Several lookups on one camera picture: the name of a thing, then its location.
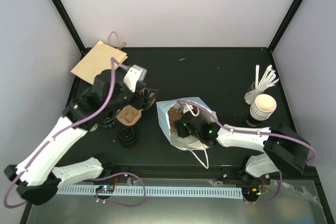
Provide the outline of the single brown cup carrier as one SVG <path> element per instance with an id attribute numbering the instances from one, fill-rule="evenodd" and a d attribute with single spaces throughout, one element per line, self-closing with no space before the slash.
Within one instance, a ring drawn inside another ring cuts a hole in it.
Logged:
<path id="1" fill-rule="evenodd" d="M 173 132 L 176 130 L 175 123 L 181 119 L 183 114 L 175 107 L 171 107 L 167 114 L 169 117 L 170 131 Z"/>

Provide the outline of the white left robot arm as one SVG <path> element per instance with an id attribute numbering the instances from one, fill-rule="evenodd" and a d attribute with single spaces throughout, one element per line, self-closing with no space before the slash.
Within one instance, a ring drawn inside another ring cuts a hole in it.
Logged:
<path id="1" fill-rule="evenodd" d="M 24 161 L 4 169 L 7 178 L 17 185 L 21 198 L 42 205 L 69 185 L 96 178 L 108 181 L 113 169 L 103 163 L 101 155 L 64 167 L 57 163 L 95 125 L 113 120 L 126 106 L 148 109 L 158 91 L 146 87 L 145 75 L 146 69 L 137 65 L 107 69 L 95 77 L 92 86 L 72 99 L 40 145 Z"/>

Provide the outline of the light blue paper bag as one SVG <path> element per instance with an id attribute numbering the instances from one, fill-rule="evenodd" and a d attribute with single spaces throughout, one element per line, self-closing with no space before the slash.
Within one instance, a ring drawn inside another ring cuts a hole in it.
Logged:
<path id="1" fill-rule="evenodd" d="M 191 152 L 208 169 L 207 149 L 216 145 L 219 131 L 216 112 L 199 97 L 157 102 L 156 108 L 159 126 L 170 144 Z"/>

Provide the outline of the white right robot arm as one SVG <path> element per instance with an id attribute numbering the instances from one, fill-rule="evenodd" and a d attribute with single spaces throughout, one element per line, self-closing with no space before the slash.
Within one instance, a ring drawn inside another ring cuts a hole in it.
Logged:
<path id="1" fill-rule="evenodd" d="M 238 171 L 238 179 L 245 184 L 275 172 L 302 175 L 310 152 L 309 143 L 284 124 L 274 129 L 219 126 L 187 112 L 174 122 L 171 133 L 177 135 L 177 148 L 191 152 L 206 151 L 216 144 L 259 151 L 257 156 L 244 158 Z"/>

